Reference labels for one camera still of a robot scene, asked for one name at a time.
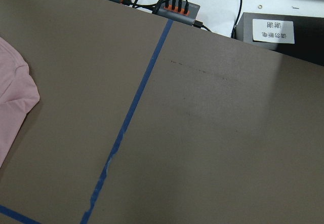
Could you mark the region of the black box with label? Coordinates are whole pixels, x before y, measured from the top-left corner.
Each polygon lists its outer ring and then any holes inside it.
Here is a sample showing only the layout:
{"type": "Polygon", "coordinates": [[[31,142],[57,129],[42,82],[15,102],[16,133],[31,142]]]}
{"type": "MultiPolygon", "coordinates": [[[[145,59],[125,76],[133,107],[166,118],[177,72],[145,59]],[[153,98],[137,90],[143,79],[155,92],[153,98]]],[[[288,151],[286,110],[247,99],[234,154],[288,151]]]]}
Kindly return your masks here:
{"type": "Polygon", "coordinates": [[[323,18],[244,12],[234,37],[323,66],[323,18]]]}

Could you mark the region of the pink Snoopy t-shirt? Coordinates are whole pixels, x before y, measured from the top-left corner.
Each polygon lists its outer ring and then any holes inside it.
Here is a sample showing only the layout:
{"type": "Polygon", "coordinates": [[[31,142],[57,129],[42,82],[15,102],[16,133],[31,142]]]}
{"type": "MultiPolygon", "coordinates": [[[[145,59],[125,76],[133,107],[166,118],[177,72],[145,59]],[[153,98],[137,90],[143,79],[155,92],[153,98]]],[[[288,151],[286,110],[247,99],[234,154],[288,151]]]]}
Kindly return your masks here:
{"type": "Polygon", "coordinates": [[[26,115],[39,99],[28,64],[17,50],[1,39],[1,164],[26,115]]]}

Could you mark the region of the grey USB hub right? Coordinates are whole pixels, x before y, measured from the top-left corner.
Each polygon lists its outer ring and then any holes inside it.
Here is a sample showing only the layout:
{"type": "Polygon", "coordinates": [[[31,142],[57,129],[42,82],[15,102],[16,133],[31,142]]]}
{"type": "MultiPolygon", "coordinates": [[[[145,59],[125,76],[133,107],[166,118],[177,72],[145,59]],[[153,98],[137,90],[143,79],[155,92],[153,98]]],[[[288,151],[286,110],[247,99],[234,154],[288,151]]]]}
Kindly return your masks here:
{"type": "Polygon", "coordinates": [[[158,0],[153,7],[153,14],[193,26],[200,9],[200,5],[188,0],[158,0]]]}

